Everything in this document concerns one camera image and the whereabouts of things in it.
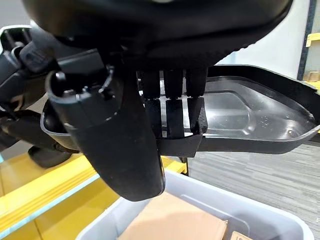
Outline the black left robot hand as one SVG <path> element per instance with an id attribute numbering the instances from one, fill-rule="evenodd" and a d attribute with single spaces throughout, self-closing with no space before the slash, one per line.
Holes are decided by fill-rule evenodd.
<path id="1" fill-rule="evenodd" d="M 56 66 L 32 41 L 29 25 L 9 25 L 0 29 L 0 149 L 19 141 L 31 144 L 28 155 L 38 166 L 57 166 L 76 153 L 50 136 L 45 124 L 63 128 L 45 102 L 41 112 L 29 107 L 41 99 L 45 79 Z"/>

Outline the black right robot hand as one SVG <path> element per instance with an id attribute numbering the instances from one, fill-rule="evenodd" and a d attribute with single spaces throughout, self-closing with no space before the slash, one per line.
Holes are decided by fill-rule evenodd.
<path id="1" fill-rule="evenodd" d="M 120 196 L 160 195 L 165 175 L 136 73 L 158 98 L 159 72 L 206 70 L 270 33 L 290 0 L 25 0 L 35 45 L 57 62 L 48 100 L 76 147 Z"/>

